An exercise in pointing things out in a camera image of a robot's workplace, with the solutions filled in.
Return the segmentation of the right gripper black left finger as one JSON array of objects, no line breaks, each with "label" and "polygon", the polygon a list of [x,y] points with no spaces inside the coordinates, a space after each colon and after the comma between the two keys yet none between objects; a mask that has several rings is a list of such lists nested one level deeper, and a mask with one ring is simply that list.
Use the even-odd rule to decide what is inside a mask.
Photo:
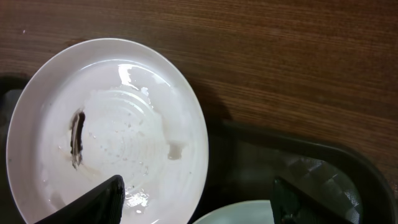
[{"label": "right gripper black left finger", "polygon": [[114,175],[37,224],[119,224],[124,199],[123,178]]}]

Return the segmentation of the white plate with dark smear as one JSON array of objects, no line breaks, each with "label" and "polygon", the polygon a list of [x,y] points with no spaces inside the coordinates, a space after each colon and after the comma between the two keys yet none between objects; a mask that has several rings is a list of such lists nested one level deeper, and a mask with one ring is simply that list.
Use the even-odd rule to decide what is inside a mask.
[{"label": "white plate with dark smear", "polygon": [[208,151],[201,106],[171,62],[137,42],[93,39],[53,56],[24,87],[7,176],[27,223],[114,175],[125,183],[123,223],[187,223]]}]

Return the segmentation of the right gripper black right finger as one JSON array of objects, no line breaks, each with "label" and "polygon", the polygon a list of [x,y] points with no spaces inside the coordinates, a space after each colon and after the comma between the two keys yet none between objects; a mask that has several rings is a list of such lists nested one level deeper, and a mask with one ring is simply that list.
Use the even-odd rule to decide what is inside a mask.
[{"label": "right gripper black right finger", "polygon": [[270,202],[275,224],[351,224],[281,177],[274,179]]}]

